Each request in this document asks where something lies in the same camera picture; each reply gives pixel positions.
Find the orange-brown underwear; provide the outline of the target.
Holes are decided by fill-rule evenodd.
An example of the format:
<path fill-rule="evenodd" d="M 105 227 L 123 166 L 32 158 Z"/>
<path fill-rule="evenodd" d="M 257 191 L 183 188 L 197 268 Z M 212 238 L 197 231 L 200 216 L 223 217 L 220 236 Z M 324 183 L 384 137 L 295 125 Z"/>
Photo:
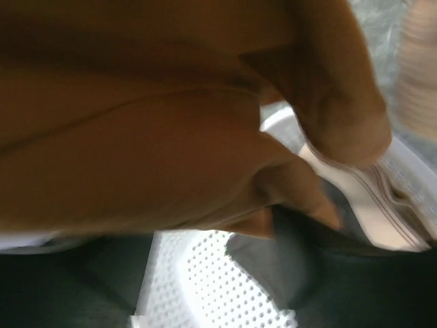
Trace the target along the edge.
<path fill-rule="evenodd" d="M 271 207 L 341 222 L 260 131 L 284 100 L 331 161 L 391 125 L 347 1 L 2 1 L 1 231 L 272 235 Z"/>

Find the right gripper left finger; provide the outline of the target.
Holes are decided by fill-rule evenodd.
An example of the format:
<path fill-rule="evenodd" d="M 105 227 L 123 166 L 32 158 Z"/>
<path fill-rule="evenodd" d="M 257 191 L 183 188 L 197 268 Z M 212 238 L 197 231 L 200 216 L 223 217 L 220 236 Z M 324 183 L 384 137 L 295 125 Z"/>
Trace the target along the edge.
<path fill-rule="evenodd" d="M 131 327 L 153 237 L 1 256 L 2 327 Z"/>

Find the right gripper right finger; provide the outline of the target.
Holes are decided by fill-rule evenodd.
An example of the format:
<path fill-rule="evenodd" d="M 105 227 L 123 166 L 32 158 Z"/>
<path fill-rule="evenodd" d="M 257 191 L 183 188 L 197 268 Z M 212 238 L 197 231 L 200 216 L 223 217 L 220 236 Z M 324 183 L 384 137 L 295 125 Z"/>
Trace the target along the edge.
<path fill-rule="evenodd" d="M 435 327 L 436 249 L 389 251 L 274 206 L 271 239 L 233 235 L 230 258 L 299 327 Z"/>

